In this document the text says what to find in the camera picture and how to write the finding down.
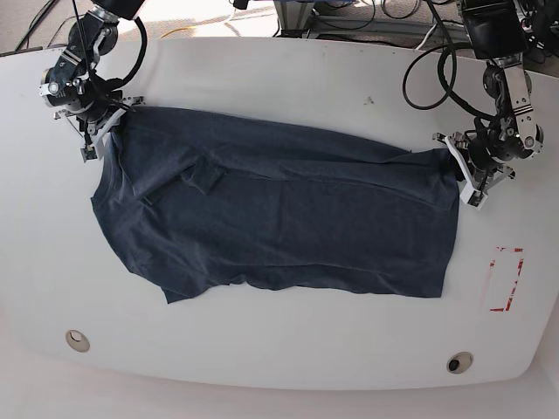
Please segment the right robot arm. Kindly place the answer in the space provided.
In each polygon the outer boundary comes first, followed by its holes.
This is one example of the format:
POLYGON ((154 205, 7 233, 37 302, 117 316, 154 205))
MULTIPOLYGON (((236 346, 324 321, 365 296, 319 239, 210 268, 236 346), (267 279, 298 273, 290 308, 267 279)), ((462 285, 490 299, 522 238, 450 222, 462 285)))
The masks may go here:
POLYGON ((39 95, 56 109, 54 118, 74 128, 84 145, 84 161, 100 160, 104 137, 125 113, 144 102, 142 96, 127 97, 123 87, 139 72, 148 47, 146 28, 139 18, 142 1, 95 1, 84 16, 77 16, 66 48, 56 65, 45 71, 39 95), (135 23, 141 35, 138 57, 123 78, 103 79, 97 74, 100 58, 116 46, 122 20, 135 23))

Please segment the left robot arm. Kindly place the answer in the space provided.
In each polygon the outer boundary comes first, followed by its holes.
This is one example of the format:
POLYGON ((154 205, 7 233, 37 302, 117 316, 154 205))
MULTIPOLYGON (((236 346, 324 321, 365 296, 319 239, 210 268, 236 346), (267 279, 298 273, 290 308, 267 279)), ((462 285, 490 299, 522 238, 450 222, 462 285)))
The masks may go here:
POLYGON ((463 203, 480 208, 497 183, 515 177, 507 163, 529 159, 542 151, 543 131, 535 123, 531 80, 523 67, 528 44, 513 1, 459 1, 459 14, 475 57, 486 62, 485 92, 494 100, 495 114, 473 109, 456 93, 455 103, 474 116, 474 129, 433 139, 444 143, 458 166, 457 180, 465 186, 463 203))

